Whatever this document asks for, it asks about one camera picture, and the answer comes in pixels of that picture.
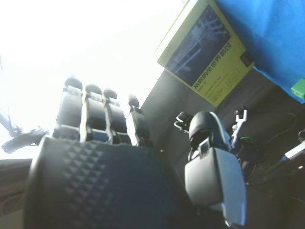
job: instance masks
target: green object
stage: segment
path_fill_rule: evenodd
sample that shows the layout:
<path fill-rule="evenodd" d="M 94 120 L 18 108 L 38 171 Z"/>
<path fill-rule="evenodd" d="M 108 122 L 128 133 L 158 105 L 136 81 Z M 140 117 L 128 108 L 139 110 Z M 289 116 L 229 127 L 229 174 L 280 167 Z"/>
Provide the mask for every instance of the green object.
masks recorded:
<path fill-rule="evenodd" d="M 305 79 L 300 79 L 292 88 L 291 91 L 297 97 L 305 100 Z"/>

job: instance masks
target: yellow book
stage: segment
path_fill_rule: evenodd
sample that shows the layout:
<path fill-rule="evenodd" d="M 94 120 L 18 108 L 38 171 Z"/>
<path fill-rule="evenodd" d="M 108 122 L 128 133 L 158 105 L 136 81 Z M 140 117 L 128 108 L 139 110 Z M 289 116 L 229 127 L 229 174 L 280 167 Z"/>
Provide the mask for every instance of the yellow book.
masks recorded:
<path fill-rule="evenodd" d="M 157 51 L 158 63 L 214 106 L 254 65 L 213 0 L 189 0 Z"/>

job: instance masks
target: blue cloth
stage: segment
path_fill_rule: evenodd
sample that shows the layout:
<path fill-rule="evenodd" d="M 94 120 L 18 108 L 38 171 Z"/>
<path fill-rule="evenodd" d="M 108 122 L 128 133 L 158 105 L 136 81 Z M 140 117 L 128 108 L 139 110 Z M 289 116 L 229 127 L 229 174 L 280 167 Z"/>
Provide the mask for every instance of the blue cloth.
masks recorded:
<path fill-rule="evenodd" d="M 305 78 L 305 1 L 216 0 L 255 61 L 255 69 L 282 87 Z"/>

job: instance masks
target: bright window light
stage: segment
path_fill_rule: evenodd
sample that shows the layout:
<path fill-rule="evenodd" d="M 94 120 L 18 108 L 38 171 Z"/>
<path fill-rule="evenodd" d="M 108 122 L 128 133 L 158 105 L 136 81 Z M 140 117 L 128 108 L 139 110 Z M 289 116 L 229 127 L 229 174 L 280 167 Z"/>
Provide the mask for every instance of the bright window light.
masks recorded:
<path fill-rule="evenodd" d="M 154 52 L 182 7 L 182 0 L 2 2 L 0 108 L 9 104 L 26 131 L 52 130 L 72 74 L 112 88 L 121 100 L 132 93 L 142 105 L 163 71 Z M 0 134 L 3 143 L 8 133 Z M 32 157 L 35 148 L 11 158 Z"/>

